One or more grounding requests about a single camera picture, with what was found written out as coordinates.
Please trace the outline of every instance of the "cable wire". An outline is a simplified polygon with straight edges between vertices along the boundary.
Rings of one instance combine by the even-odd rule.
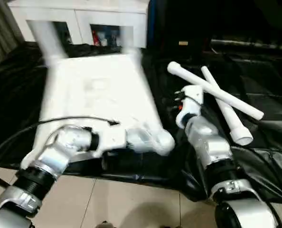
[[[116,125],[119,124],[119,122],[114,121],[114,120],[108,120],[108,119],[104,119],[104,118],[100,118],[100,117],[93,117],[93,116],[64,116],[64,117],[59,117],[59,118],[52,118],[52,119],[48,119],[48,120],[42,120],[42,121],[38,121],[28,127],[25,127],[19,131],[17,131],[16,133],[14,133],[13,135],[11,135],[10,137],[8,137],[6,140],[4,140],[1,144],[0,144],[0,150],[6,145],[8,144],[11,140],[19,137],[20,135],[22,135],[25,132],[28,132],[36,127],[38,127],[41,124],[47,124],[50,122],[55,122],[55,121],[61,121],[61,120],[69,120],[69,119],[92,119],[92,120],[98,120],[98,121],[104,121],[107,122],[109,125]],[[7,187],[7,182],[5,180],[3,180],[2,178],[0,178],[0,186],[6,188]]]
[[[278,183],[281,187],[281,190],[282,190],[282,175],[279,174],[280,167],[276,163],[274,158],[271,157],[271,161],[272,161],[273,164],[270,164],[261,154],[256,152],[254,149],[249,148],[249,147],[245,147],[245,146],[239,146],[239,147],[252,152],[257,158],[259,158],[265,164],[265,166],[273,173],[273,175],[275,176],[275,178],[278,181]],[[272,213],[274,214],[274,216],[277,220],[277,217],[275,215],[275,213],[277,214],[276,210],[271,210],[271,211],[272,211]]]
[[[104,118],[100,118],[100,117],[93,117],[93,116],[64,116],[64,117],[59,117],[59,118],[52,118],[52,119],[48,119],[48,120],[42,120],[42,121],[38,121],[28,127],[25,127],[19,131],[17,131],[16,133],[14,133],[13,135],[11,135],[10,137],[8,137],[6,140],[4,140],[1,144],[0,144],[0,150],[6,145],[8,144],[11,140],[19,137],[20,135],[22,135],[25,132],[28,132],[36,127],[38,127],[41,124],[47,124],[50,122],[55,122],[55,121],[61,121],[61,120],[69,120],[69,119],[92,119],[92,120],[98,120],[98,121],[104,121],[107,122],[109,125],[116,125],[119,124],[119,122],[114,121],[114,120],[108,120],[108,119],[104,119]]]

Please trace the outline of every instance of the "white plastic pipe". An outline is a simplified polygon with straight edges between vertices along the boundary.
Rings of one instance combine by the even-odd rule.
[[[179,63],[170,62],[168,65],[168,72],[170,72],[173,75],[177,75],[192,84],[202,86],[204,91],[210,93],[211,95],[224,101],[225,103],[231,105],[232,107],[237,108],[241,112],[244,112],[245,114],[253,117],[256,120],[261,120],[264,115],[262,111],[254,108],[253,106],[227,93],[226,91],[211,85],[206,80],[182,68]]]
[[[201,68],[201,72],[203,73],[206,80],[216,88],[219,88],[218,83],[212,76],[211,72],[208,70],[206,66]],[[219,100],[216,98],[217,104],[229,126],[231,132],[230,135],[233,141],[239,145],[245,146],[250,144],[253,141],[253,136],[250,133],[249,129],[247,129],[242,122],[240,121],[239,117],[235,113],[234,109],[229,106],[227,103]]]

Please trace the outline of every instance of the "red object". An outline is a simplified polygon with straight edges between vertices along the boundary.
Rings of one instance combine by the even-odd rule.
[[[99,41],[99,38],[98,38],[96,32],[95,32],[95,31],[92,31],[92,33],[93,33],[94,45],[95,45],[95,46],[100,46],[100,41]]]

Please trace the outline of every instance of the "tile floor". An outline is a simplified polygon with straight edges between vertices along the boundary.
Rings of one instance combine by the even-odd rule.
[[[0,168],[0,177],[13,183],[15,171]],[[94,228],[105,220],[117,228],[216,228],[214,210],[174,190],[62,176],[32,221],[36,228]]]

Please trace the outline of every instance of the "black tarp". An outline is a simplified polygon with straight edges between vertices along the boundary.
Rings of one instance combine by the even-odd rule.
[[[65,50],[69,57],[120,51],[90,45],[72,45]],[[282,56],[204,52],[197,57],[179,58],[143,50],[142,66],[163,126],[176,139],[175,149],[168,157],[151,152],[138,154],[115,150],[106,153],[102,159],[73,163],[67,168],[67,174],[177,189],[193,201],[207,198],[206,178],[195,152],[175,125],[178,110],[173,108],[177,105],[174,92],[187,83],[166,71],[167,64],[173,60],[199,76],[200,67],[207,65],[221,88],[262,110],[265,116],[258,123],[239,111],[237,113],[254,136],[249,146],[269,161],[274,158],[282,168]],[[35,43],[25,43],[0,62],[0,143],[18,129],[38,120],[46,73],[47,68]],[[208,94],[205,94],[205,107],[209,113],[203,114],[233,145],[234,157],[242,170],[270,200],[282,202],[275,177],[250,151],[235,147],[215,99]],[[0,166],[17,169],[31,150],[34,134],[35,131],[26,133],[6,146],[0,153]]]

